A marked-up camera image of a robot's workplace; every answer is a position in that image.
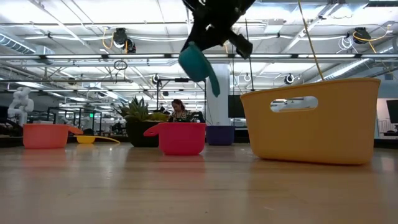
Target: coral bucket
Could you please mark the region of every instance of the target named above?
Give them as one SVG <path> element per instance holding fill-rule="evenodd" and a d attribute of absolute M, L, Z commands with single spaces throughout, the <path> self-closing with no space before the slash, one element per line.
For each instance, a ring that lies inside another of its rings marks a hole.
<path fill-rule="evenodd" d="M 59 149 L 68 142 L 69 125 L 24 124 L 26 149 Z"/>
<path fill-rule="evenodd" d="M 253 153 L 264 159 L 364 164 L 373 155 L 380 80 L 353 78 L 241 96 Z M 314 96 L 316 108 L 273 112 L 275 99 Z"/>
<path fill-rule="evenodd" d="M 159 149 L 165 155 L 194 156 L 205 147 L 205 129 L 203 123 L 160 123 L 144 136 L 159 135 Z"/>

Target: white column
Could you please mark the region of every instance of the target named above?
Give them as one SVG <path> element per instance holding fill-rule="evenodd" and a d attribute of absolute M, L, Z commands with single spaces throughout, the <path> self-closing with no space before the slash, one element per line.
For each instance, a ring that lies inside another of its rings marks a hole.
<path fill-rule="evenodd" d="M 207 125 L 229 125 L 228 118 L 228 95 L 229 95 L 229 66 L 228 64 L 211 65 L 216 73 L 220 84 L 220 95 L 216 97 L 211 90 L 209 78 L 207 84 Z"/>

